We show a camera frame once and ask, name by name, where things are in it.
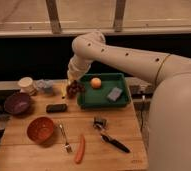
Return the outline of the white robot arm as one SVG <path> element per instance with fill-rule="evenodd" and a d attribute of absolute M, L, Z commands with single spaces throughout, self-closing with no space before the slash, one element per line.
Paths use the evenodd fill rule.
<path fill-rule="evenodd" d="M 191 171 L 191 59 L 108 46 L 100 32 L 76 37 L 72 50 L 70 80 L 98 61 L 156 86 L 149 110 L 148 171 Z"/>

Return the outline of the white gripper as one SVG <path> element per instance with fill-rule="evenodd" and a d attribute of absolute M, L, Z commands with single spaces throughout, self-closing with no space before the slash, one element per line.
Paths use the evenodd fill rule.
<path fill-rule="evenodd" d="M 68 64 L 67 77 L 70 81 L 79 80 L 84 74 L 86 74 L 90 67 L 92 61 L 81 58 L 74 55 Z"/>

